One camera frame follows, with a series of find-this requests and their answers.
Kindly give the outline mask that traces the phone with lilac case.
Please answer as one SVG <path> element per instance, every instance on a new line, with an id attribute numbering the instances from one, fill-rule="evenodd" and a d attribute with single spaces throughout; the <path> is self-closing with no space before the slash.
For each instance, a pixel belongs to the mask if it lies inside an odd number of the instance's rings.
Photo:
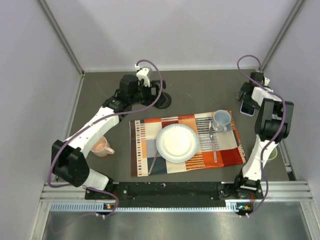
<path id="1" fill-rule="evenodd" d="M 243 101 L 241 102 L 240 105 L 240 110 L 239 112 L 243 115 L 253 117 L 255 115 L 256 111 L 256 103 L 254 102 L 254 107 L 246 105 Z"/>

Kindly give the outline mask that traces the black phone stand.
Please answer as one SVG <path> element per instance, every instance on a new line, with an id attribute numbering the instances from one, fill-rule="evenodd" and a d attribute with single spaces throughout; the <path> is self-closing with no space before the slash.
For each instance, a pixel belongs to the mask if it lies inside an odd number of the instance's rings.
<path id="1" fill-rule="evenodd" d="M 159 95 L 161 81 L 160 80 L 152 80 L 150 83 L 151 83 L 151 88 L 150 88 L 151 102 L 154 102 L 155 99 Z M 158 101 L 153 105 L 157 109 L 166 109 L 172 103 L 171 96 L 168 93 L 164 92 L 164 90 L 166 89 L 166 86 L 167 86 L 166 81 L 163 80 L 160 97 L 159 97 Z"/>

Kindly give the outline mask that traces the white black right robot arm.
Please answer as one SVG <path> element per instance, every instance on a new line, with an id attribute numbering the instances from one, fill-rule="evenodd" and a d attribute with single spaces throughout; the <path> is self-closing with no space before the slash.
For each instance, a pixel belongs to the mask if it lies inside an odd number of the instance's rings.
<path id="1" fill-rule="evenodd" d="M 263 170 L 272 151 L 290 133 L 294 103 L 275 96 L 269 82 L 262 72 L 251 72 L 249 81 L 242 85 L 237 96 L 241 113 L 258 110 L 254 125 L 255 144 L 233 185 L 233 192 L 239 198 L 255 194 L 260 189 Z"/>

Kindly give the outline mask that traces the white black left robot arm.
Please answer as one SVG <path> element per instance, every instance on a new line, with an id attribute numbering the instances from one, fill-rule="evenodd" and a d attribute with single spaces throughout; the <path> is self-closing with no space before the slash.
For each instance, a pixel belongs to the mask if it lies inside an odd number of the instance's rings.
<path id="1" fill-rule="evenodd" d="M 95 189 L 102 198 L 109 198 L 114 191 L 111 179 L 89 167 L 86 160 L 89 152 L 107 131 L 133 113 L 133 105 L 161 109 L 165 88 L 162 78 L 149 80 L 147 75 L 124 75 L 119 88 L 89 122 L 66 140 L 54 142 L 49 173 L 62 178 L 67 186 Z"/>

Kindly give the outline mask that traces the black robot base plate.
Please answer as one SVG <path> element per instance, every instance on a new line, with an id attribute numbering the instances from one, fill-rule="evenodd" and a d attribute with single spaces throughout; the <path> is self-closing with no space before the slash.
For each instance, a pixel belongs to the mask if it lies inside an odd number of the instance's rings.
<path id="1" fill-rule="evenodd" d="M 108 190 L 119 200 L 136 200 L 138 197 L 149 198 L 151 196 L 209 196 L 213 199 L 255 199 L 263 198 L 262 188 L 254 193 L 246 192 L 241 196 L 234 190 L 234 184 L 218 181 L 209 182 L 115 182 Z"/>

